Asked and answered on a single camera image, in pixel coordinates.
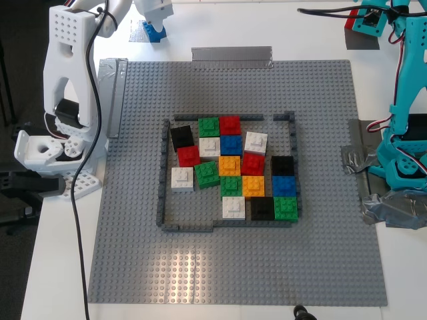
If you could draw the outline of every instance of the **orange lego brick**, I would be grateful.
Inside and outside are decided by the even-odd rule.
[[[265,197],[264,177],[243,176],[243,196],[246,199],[250,199],[250,197]]]
[[[240,175],[240,157],[220,157],[220,176]]]

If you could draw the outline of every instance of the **black lego brick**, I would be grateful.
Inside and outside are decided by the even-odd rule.
[[[271,160],[272,176],[295,175],[294,157],[289,155],[274,155]]]
[[[193,133],[191,132],[191,127],[189,125],[171,128],[171,136],[173,150],[175,150],[175,152],[178,148],[191,147],[194,145]]]
[[[252,221],[274,221],[273,197],[252,197],[251,198],[251,220]]]

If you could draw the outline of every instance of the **floor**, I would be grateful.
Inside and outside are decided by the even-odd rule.
[[[52,5],[62,1],[0,1],[0,39],[15,112],[20,124],[32,122],[43,127],[43,66],[48,45],[48,13]],[[4,84],[0,82],[3,98]],[[12,125],[0,121],[0,164],[14,161]],[[22,208],[19,200],[0,195],[1,212]],[[20,229],[13,236],[0,227],[0,320],[21,318],[25,288],[37,227]]]

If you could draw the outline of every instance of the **black wire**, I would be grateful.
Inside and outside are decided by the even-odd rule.
[[[80,271],[81,271],[81,284],[83,287],[83,302],[85,303],[85,315],[86,315],[86,320],[90,320],[89,318],[89,306],[87,303],[87,287],[86,287],[86,275],[85,275],[85,261],[83,258],[83,245],[82,245],[82,241],[81,241],[81,230],[80,230],[80,222],[79,222],[79,215],[77,212],[77,205],[75,204],[75,197],[74,197],[74,188],[75,188],[75,183],[77,181],[77,178],[81,172],[81,170],[83,169],[83,167],[85,166],[85,164],[87,163],[87,161],[89,160],[91,154],[93,153],[93,150],[95,149],[96,143],[99,139],[99,135],[101,134],[101,127],[102,127],[102,117],[101,117],[101,101],[99,100],[99,94],[98,94],[98,90],[96,87],[96,82],[95,79],[93,78],[93,74],[92,74],[92,68],[91,68],[91,61],[90,61],[90,53],[91,53],[91,49],[93,46],[93,42],[95,41],[96,36],[99,33],[99,30],[101,30],[101,27],[105,21],[105,18],[107,17],[107,15],[105,14],[105,12],[108,11],[108,5],[109,5],[109,0],[105,0],[105,9],[104,9],[104,14],[102,15],[101,20],[99,21],[98,26],[95,29],[95,32],[93,32],[92,38],[89,40],[89,43],[87,44],[87,48],[86,48],[86,67],[87,67],[87,72],[89,73],[89,79],[91,81],[91,86],[93,89],[93,94],[95,95],[95,102],[96,102],[96,109],[97,109],[97,116],[98,116],[98,126],[96,129],[96,134],[95,137],[93,138],[93,142],[91,147],[89,148],[89,151],[87,152],[85,159],[81,162],[81,165],[77,168],[75,174],[74,174],[74,178],[73,181],[71,182],[71,204],[73,205],[73,212],[74,212],[74,219],[75,219],[75,228],[77,231],[77,242],[79,245],[79,257],[80,257]]]
[[[354,5],[352,7],[345,7],[345,8],[337,8],[337,9],[297,9],[298,12],[304,13],[306,15],[317,15],[320,17],[333,17],[333,18],[343,18],[343,19],[359,19],[359,18],[366,18],[372,12],[370,12],[367,15],[332,15],[331,13],[336,12],[345,12],[345,11],[351,11],[351,10],[360,10],[360,9],[371,9],[371,10],[378,10],[384,13],[389,13],[390,11],[393,12],[394,15],[397,17],[425,17],[427,16],[427,12],[417,12],[417,13],[405,13],[401,12],[399,10],[396,10],[395,8],[384,8],[379,7],[377,5]]]

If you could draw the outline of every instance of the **green lego brick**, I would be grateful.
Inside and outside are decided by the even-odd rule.
[[[215,161],[202,163],[194,166],[197,182],[200,189],[213,187],[220,184],[220,175]]]
[[[298,221],[296,197],[274,197],[274,219],[282,221]]]
[[[219,118],[199,119],[199,136],[201,138],[219,137],[220,136]]]
[[[221,177],[222,197],[241,197],[242,177]]]

